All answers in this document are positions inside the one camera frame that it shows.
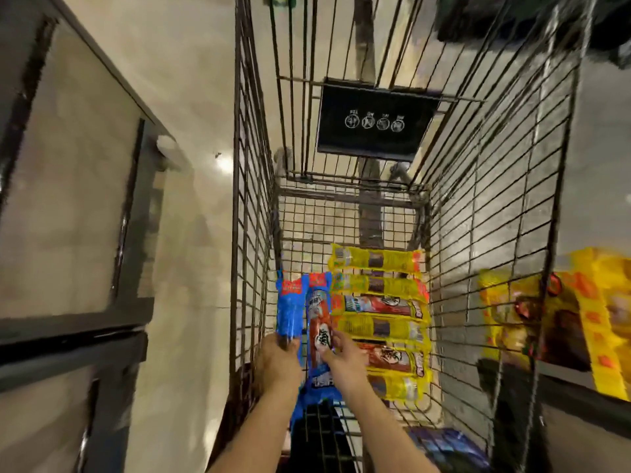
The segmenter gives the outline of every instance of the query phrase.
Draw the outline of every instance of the hand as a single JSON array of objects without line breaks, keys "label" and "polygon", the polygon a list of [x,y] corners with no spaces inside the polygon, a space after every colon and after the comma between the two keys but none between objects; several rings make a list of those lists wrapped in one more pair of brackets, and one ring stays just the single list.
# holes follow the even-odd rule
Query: hand
[{"label": "hand", "polygon": [[266,393],[270,390],[277,392],[289,391],[298,393],[304,379],[304,372],[298,362],[300,340],[294,339],[288,344],[287,350],[278,346],[278,334],[266,335],[256,356],[254,374],[257,384]]},{"label": "hand", "polygon": [[374,395],[366,372],[368,355],[343,332],[333,332],[333,346],[336,353],[327,347],[320,347],[318,351],[331,369],[335,386],[353,410],[365,395]]}]

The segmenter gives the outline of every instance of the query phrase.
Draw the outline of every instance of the green object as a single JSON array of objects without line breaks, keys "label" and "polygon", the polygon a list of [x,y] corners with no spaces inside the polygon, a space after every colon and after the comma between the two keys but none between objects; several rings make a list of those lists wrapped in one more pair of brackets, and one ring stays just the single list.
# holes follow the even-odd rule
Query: green object
[{"label": "green object", "polygon": [[289,8],[296,7],[296,0],[272,0],[274,6],[288,6]]}]

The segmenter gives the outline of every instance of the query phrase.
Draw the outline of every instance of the shopping cart basket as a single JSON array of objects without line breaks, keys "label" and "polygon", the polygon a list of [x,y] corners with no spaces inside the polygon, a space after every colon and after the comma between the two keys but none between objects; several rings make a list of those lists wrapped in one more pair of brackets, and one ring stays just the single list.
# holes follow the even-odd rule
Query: shopping cart basket
[{"label": "shopping cart basket", "polygon": [[[542,274],[546,289],[596,0],[547,0],[527,23],[511,9],[523,2],[501,0],[483,38],[443,43],[437,0],[236,0],[230,414],[219,450],[256,402],[250,363],[274,329],[277,276],[324,271],[336,242],[427,254],[433,380],[418,402],[389,402],[401,424],[462,431],[497,470],[546,463],[536,366],[481,358],[477,274]],[[343,404],[307,409],[297,430],[311,465],[370,469]]]}]

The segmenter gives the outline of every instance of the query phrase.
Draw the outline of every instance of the black sign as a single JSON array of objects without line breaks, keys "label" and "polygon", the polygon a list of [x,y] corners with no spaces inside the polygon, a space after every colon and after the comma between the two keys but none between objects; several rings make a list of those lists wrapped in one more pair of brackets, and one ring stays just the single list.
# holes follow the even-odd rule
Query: black sign
[{"label": "black sign", "polygon": [[440,93],[389,91],[327,79],[322,87],[318,152],[414,160],[438,109]]}]

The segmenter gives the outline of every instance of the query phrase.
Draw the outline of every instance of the person's right hand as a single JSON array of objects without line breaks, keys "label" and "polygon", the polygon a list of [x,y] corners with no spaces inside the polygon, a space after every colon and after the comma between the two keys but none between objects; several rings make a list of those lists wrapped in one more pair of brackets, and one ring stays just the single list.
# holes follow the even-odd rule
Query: person's right hand
[{"label": "person's right hand", "polygon": [[353,410],[365,395],[374,395],[366,372],[368,356],[343,332],[333,332],[333,346],[335,353],[324,346],[318,347],[318,352],[331,369],[335,386]]}]

